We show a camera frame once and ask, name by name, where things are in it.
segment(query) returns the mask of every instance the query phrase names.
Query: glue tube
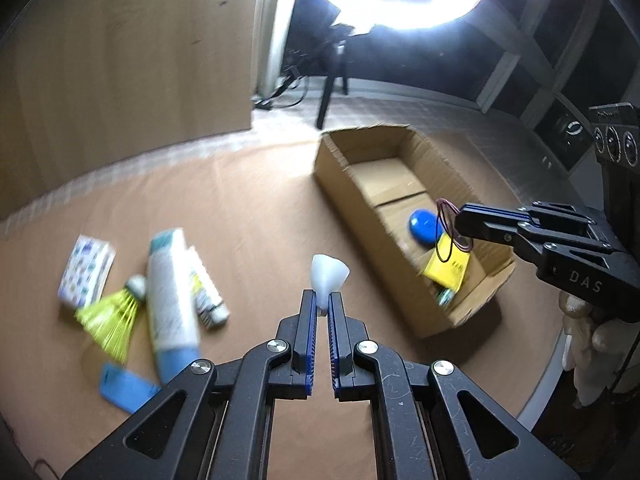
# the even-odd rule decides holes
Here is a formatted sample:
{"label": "glue tube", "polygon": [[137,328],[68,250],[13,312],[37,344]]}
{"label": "glue tube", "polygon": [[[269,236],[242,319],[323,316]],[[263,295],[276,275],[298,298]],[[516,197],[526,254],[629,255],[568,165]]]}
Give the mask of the glue tube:
{"label": "glue tube", "polygon": [[147,286],[151,343],[160,382],[167,384],[200,358],[200,332],[182,229],[163,231],[151,240]]}

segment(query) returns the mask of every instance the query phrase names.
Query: blue round object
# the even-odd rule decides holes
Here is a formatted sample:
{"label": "blue round object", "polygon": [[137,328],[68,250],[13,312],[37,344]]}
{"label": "blue round object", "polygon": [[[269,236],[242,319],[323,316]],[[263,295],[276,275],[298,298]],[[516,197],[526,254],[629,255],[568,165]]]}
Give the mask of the blue round object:
{"label": "blue round object", "polygon": [[409,216],[409,232],[421,244],[434,246],[444,229],[438,217],[431,211],[416,209]]}

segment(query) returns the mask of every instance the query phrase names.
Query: blue lid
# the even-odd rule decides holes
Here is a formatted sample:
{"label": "blue lid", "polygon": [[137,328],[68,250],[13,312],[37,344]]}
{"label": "blue lid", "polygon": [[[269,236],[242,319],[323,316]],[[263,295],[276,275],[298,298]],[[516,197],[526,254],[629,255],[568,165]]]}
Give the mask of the blue lid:
{"label": "blue lid", "polygon": [[426,209],[416,209],[409,216],[409,232],[421,244],[434,246],[444,229],[434,213]]}
{"label": "blue lid", "polygon": [[156,352],[156,368],[160,382],[167,384],[196,359],[200,359],[200,350],[197,347]]}

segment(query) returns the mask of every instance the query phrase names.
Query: wooden panel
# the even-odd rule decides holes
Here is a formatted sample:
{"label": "wooden panel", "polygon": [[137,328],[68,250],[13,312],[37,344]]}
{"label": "wooden panel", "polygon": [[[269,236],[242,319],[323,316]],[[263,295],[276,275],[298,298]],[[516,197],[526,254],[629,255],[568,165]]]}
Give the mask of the wooden panel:
{"label": "wooden panel", "polygon": [[0,217],[145,150],[250,127],[256,0],[35,0],[0,48]]}

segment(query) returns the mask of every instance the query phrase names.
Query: metal screw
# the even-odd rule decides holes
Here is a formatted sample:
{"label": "metal screw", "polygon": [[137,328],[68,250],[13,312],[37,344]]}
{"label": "metal screw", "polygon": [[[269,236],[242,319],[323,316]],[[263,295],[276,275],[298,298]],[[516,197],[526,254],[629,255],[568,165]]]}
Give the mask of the metal screw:
{"label": "metal screw", "polygon": [[375,354],[378,351],[378,344],[375,341],[360,341],[358,350],[363,354]]}
{"label": "metal screw", "polygon": [[211,363],[206,359],[198,359],[191,363],[191,371],[196,375],[208,374],[211,371]]}
{"label": "metal screw", "polygon": [[274,354],[279,354],[287,349],[287,342],[282,339],[272,339],[267,343],[267,350]]}
{"label": "metal screw", "polygon": [[433,364],[433,371],[438,375],[451,375],[455,369],[449,361],[436,361]]}

